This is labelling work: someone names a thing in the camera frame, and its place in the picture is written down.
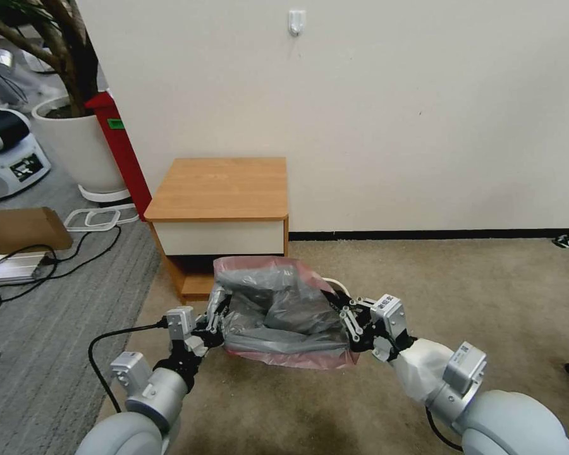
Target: cardboard box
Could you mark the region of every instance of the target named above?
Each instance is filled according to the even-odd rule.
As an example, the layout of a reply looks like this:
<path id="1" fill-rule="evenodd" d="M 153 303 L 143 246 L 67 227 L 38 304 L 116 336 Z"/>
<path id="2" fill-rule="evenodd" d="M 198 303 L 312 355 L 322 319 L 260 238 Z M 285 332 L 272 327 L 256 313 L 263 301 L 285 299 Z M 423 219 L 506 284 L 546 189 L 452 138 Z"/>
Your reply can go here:
<path id="1" fill-rule="evenodd" d="M 36 244 L 66 250 L 71 247 L 72 238 L 57 214 L 48 207 L 0 210 L 0 254 Z M 38 247 L 28 251 L 42 250 Z"/>

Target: black baseboard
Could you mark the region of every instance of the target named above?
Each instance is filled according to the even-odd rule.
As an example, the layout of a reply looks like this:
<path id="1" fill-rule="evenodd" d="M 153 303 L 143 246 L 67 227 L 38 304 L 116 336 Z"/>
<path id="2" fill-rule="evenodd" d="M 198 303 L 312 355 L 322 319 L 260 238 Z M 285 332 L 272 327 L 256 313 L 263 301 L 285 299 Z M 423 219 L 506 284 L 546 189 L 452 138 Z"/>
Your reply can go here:
<path id="1" fill-rule="evenodd" d="M 461 229 L 455 231 L 289 232 L 289 240 L 445 240 L 477 238 L 554 238 L 569 229 Z"/>

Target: gray carpet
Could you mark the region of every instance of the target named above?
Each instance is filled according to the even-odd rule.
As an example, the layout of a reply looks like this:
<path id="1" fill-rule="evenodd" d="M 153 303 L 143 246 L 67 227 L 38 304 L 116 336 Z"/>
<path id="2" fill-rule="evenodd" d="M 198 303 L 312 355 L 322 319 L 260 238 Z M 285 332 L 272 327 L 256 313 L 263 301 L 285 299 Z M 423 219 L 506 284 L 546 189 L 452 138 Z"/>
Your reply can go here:
<path id="1" fill-rule="evenodd" d="M 42 205 L 64 219 L 90 203 L 56 166 L 34 187 L 0 202 L 0 209 Z M 60 266 L 59 273 L 101 252 L 115 235 L 115 230 L 91 234 L 80 256 Z M 73 234 L 74 245 L 81 236 Z M 96 262 L 3 305 L 0 454 L 73 453 L 103 397 L 87 361 L 87 346 L 98 334 L 134 323 L 158 263 L 149 230 L 137 221 L 123 225 L 116 246 Z M 126 336 L 101 342 L 98 364 L 106 370 L 125 343 Z"/>

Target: plastic bag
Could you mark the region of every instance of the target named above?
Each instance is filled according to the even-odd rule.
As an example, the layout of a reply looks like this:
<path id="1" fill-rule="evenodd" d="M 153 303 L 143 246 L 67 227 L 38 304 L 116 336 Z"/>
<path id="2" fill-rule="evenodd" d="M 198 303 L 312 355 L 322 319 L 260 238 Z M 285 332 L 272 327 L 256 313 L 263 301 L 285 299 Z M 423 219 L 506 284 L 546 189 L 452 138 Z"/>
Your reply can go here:
<path id="1" fill-rule="evenodd" d="M 327 282 L 301 261 L 272 256 L 215 260 L 209 307 L 232 295 L 223 320 L 229 353 L 268 365 L 333 369 L 356 364 Z"/>

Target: white drawer front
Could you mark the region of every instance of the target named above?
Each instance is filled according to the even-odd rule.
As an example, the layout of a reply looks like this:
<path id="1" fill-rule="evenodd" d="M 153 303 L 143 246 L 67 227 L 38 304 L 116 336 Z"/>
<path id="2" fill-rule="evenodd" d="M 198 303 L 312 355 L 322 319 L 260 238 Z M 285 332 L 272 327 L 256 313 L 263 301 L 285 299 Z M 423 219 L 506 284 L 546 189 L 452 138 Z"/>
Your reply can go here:
<path id="1" fill-rule="evenodd" d="M 166 255 L 244 255 L 284 252 L 282 221 L 155 222 Z"/>

